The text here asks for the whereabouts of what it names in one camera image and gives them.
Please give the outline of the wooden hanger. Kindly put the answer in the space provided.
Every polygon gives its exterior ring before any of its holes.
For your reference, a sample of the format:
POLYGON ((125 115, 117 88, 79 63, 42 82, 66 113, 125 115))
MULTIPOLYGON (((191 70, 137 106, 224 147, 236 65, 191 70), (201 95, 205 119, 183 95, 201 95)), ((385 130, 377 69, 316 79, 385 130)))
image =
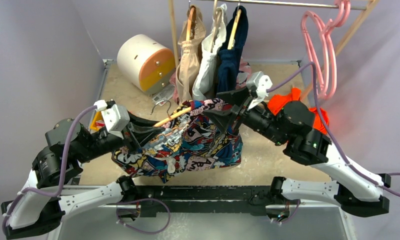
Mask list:
POLYGON ((164 124, 170 122, 171 120, 174 120, 174 119, 178 118, 179 116, 182 116, 182 115, 184 115, 184 114, 189 113, 189 112, 193 109, 192 107, 188 107, 188 108, 184 108, 183 110, 180 110, 180 111, 178 111, 178 112, 176 112, 176 113, 170 114, 170 113, 169 113, 169 110, 170 110, 171 105, 172 105, 171 102, 170 102, 169 100, 161 100, 161 101, 158 101, 157 103, 154 104, 154 106, 153 106, 152 109, 151 109, 150 115, 152 115, 152 114, 154 113, 154 110, 155 110, 156 106, 159 106, 160 104, 165 104, 165 103, 169 103, 169 107, 168 107, 168 109, 166 110, 167 118, 165 118, 164 120, 161 120, 161 121, 157 122, 157 123, 154 125, 154 127, 161 127, 161 126, 163 126, 164 124))

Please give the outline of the colourful comic print shorts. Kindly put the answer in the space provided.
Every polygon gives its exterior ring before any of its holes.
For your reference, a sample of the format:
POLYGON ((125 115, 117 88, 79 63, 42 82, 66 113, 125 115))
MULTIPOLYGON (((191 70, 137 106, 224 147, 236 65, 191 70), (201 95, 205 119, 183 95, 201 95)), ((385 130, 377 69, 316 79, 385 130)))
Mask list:
POLYGON ((232 106, 219 98, 188 100, 176 109, 189 112, 164 124, 164 133, 130 153, 127 147, 112 152, 111 160, 130 177, 159 177, 163 183, 184 172, 206 171, 239 165, 243 142, 239 131, 221 132, 204 115, 232 106))

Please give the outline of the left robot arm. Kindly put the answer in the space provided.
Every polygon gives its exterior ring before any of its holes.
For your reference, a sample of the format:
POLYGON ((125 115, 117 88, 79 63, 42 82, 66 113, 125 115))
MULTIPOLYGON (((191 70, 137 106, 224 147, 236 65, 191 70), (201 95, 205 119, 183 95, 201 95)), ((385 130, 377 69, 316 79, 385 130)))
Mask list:
POLYGON ((82 172, 82 164, 126 147, 134 153, 164 132, 151 120, 130 115, 121 136, 102 127, 90 131, 78 118, 59 121, 45 134, 47 146, 32 162, 28 179, 12 201, 1 204, 2 231, 8 240, 35 237, 61 222, 107 204, 130 205, 137 199, 134 182, 121 176, 112 183, 84 193, 62 196, 64 185, 82 172))

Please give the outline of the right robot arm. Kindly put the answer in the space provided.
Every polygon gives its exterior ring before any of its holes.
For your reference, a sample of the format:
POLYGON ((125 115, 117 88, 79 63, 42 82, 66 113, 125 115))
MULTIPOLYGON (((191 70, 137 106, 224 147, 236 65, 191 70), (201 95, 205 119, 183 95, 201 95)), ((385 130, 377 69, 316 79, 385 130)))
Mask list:
POLYGON ((283 201, 312 200, 333 204, 344 212, 362 218, 387 214, 390 201, 384 188, 391 185, 386 173, 375 174, 339 152, 336 142, 314 128, 315 115, 301 101, 286 103, 277 113, 266 106, 249 108, 253 97, 248 88, 221 92, 218 97, 230 105, 227 110, 205 110, 221 131, 236 131, 245 125, 276 146, 292 161, 327 174, 326 182, 299 181, 274 177, 269 199, 283 201))

